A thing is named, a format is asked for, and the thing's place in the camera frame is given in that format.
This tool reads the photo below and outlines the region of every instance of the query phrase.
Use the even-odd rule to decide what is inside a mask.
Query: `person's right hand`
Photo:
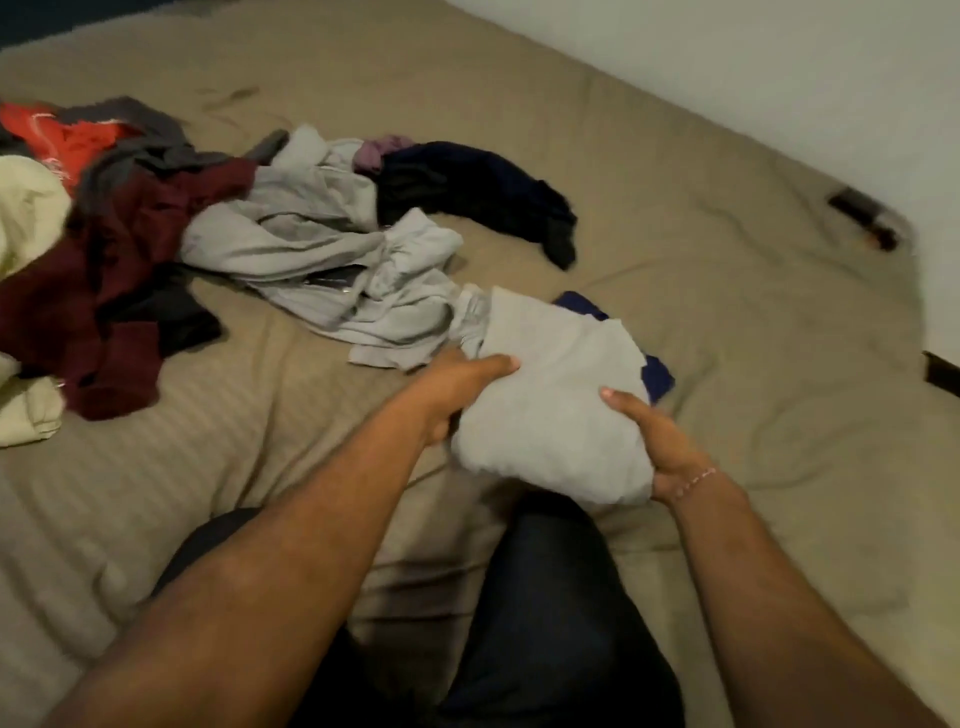
[[[627,392],[604,387],[600,398],[610,409],[626,415],[639,426],[656,470],[653,500],[669,502],[685,483],[713,467],[709,456],[697,448],[668,415]]]

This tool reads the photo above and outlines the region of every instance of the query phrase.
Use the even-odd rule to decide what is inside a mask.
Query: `fitted sheet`
[[[960,718],[960,403],[922,383],[911,251],[864,245],[823,203],[837,182],[440,0],[181,4],[0,53],[4,98],[116,94],[177,116],[202,150],[305,122],[471,144],[548,180],[580,216],[577,265],[437,216],[466,241],[453,277],[573,289],[621,318],[678,380],[662,406],[854,629]],[[228,334],[165,364],[159,404],[68,414],[51,440],[0,451],[5,726],[37,723],[193,528],[302,480],[403,383],[250,293],[193,289]],[[442,448],[418,463],[351,618],[398,689],[443,694],[516,493]],[[730,725],[672,522],[592,512],[690,725]]]

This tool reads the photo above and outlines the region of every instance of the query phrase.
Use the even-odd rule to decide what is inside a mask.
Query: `black pants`
[[[256,514],[233,511],[194,531],[155,593]],[[407,713],[377,692],[345,627],[290,725],[416,724]],[[603,536],[569,498],[533,493],[520,501],[493,553],[456,678],[426,723],[684,725],[673,670],[624,591]]]

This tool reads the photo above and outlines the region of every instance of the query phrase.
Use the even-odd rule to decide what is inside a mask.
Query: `dark wall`
[[[163,0],[13,0],[5,3],[0,47],[163,5]]]

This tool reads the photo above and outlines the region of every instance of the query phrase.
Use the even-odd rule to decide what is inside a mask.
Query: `bracelet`
[[[716,475],[716,473],[717,473],[716,468],[707,468],[692,480],[688,480],[684,485],[680,486],[676,491],[674,491],[673,497],[670,499],[671,502],[676,503],[678,500],[684,497],[687,493],[693,490],[693,486],[695,486],[701,480],[710,477],[711,475]]]

